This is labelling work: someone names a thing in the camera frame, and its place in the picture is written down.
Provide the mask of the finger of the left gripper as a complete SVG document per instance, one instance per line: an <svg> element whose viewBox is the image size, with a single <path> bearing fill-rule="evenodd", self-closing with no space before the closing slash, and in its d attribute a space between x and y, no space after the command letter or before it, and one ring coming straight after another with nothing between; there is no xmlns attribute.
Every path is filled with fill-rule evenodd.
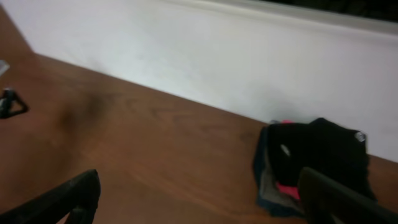
<svg viewBox="0 0 398 224"><path fill-rule="evenodd" d="M14 104L19 105L20 110L13 110ZM1 119L8 119L29 111L29 107L25 104L19 95L11 88L3 89L1 96Z"/></svg>

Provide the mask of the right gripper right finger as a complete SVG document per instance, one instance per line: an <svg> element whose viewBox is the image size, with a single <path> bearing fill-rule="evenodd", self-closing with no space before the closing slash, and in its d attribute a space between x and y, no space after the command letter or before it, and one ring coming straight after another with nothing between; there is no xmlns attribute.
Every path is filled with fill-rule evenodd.
<svg viewBox="0 0 398 224"><path fill-rule="evenodd" d="M310 224L397 224L396 213L309 167L298 191Z"/></svg>

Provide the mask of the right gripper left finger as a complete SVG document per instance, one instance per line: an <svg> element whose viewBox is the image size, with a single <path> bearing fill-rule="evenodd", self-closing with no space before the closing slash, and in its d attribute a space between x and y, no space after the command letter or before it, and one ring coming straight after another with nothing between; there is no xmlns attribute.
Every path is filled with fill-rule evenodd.
<svg viewBox="0 0 398 224"><path fill-rule="evenodd" d="M101 194L98 172L87 170L1 214L1 223L93 223Z"/></svg>

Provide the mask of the black t-shirt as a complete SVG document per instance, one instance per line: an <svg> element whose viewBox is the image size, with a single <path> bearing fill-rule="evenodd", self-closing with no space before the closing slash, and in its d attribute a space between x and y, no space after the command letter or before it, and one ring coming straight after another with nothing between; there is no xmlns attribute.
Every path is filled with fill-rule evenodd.
<svg viewBox="0 0 398 224"><path fill-rule="evenodd" d="M275 123L267 127L267 151L277 182L298 186L309 167L355 192L376 200L368 176L367 136L325 118L305 123Z"/></svg>

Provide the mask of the grey folded t-shirt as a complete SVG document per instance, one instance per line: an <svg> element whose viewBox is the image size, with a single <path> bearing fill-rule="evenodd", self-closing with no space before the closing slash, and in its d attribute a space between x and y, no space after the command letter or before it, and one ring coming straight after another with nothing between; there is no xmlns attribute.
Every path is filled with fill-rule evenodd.
<svg viewBox="0 0 398 224"><path fill-rule="evenodd" d="M267 201L279 204L284 207L300 210L300 205L291 197L279 192L276 186L275 178L270 168L266 167L261 174L259 195Z"/></svg>

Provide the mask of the navy folded t-shirt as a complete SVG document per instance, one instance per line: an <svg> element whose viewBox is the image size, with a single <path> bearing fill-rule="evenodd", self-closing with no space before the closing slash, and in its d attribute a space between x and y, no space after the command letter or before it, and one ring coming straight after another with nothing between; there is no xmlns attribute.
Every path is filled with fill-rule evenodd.
<svg viewBox="0 0 398 224"><path fill-rule="evenodd" d="M256 203L272 217L304 218L300 202L280 192L277 188L276 179L268 160L267 134L268 128L263 127L260 131L252 162L252 171L258 189Z"/></svg>

